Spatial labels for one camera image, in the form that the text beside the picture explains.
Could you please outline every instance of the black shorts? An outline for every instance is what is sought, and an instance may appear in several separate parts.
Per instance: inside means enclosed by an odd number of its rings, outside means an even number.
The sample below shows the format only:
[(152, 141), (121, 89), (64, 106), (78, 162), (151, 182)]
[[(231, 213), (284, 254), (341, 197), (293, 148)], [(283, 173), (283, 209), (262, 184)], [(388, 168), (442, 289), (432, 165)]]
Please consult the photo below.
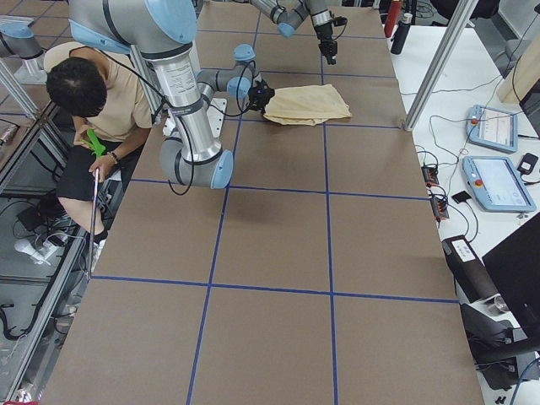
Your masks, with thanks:
[[(100, 140), (105, 145), (105, 151), (115, 150), (119, 142), (109, 142)], [(143, 152), (143, 146), (135, 149), (128, 156), (120, 159), (120, 163), (115, 165), (109, 176), (118, 168), (121, 171), (122, 188), (125, 191), (127, 184), (132, 178), (133, 171), (137, 165), (138, 158)], [(92, 201), (94, 195), (94, 176), (88, 172), (89, 167), (95, 162), (92, 151), (82, 146), (73, 146), (67, 157), (66, 168), (57, 183), (57, 197), (72, 198), (74, 200)]]

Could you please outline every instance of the man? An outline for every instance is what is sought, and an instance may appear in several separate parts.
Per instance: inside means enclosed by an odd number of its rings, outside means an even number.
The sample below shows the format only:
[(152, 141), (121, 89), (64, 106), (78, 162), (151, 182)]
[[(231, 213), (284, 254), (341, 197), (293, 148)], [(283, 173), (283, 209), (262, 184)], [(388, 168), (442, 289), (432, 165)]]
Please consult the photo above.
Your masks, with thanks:
[[(131, 67), (124, 55), (112, 54)], [(90, 231), (94, 174), (102, 182), (121, 170), (124, 191), (152, 127), (149, 104), (137, 76), (109, 57), (78, 42), (50, 49), (45, 55), (46, 88), (51, 100), (73, 117), (75, 135), (67, 165), (57, 184), (57, 197), (67, 214)], [(86, 134), (93, 128), (106, 152), (96, 159)], [(95, 262), (108, 233), (98, 210)]]

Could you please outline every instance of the black monitor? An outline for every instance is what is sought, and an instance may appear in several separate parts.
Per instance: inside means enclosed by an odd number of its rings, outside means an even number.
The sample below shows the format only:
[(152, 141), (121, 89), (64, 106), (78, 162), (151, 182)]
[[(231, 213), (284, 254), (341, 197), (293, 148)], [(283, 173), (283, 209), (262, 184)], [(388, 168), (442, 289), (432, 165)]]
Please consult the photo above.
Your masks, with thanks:
[[(483, 264), (521, 329), (469, 305), (462, 305), (463, 322), (489, 386), (507, 389), (535, 359), (535, 352), (540, 353), (540, 214), (489, 251)], [(527, 372), (527, 379), (539, 376), (538, 368)]]
[(540, 214), (489, 251), (483, 264), (523, 332), (540, 337)]

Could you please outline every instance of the folded towel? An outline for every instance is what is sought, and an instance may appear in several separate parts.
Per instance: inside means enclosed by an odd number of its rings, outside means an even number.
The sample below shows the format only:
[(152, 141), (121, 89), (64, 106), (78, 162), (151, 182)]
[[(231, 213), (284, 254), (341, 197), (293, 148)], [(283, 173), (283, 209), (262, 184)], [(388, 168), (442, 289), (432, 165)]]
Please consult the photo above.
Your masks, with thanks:
[(264, 117), (283, 125), (320, 124), (331, 118), (351, 117), (348, 105), (331, 84), (276, 89)]

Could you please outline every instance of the black bottle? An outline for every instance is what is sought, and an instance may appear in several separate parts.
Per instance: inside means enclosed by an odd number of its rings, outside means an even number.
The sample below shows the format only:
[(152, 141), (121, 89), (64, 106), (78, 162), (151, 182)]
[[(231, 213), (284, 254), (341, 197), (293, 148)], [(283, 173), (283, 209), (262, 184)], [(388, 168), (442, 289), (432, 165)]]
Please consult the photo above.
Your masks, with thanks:
[(411, 21), (413, 21), (413, 15), (410, 13), (405, 13), (402, 20), (397, 24), (396, 34), (394, 34), (393, 43), (390, 50), (390, 52), (394, 55), (399, 55), (402, 53), (405, 40), (407, 39), (408, 30), (411, 28)]

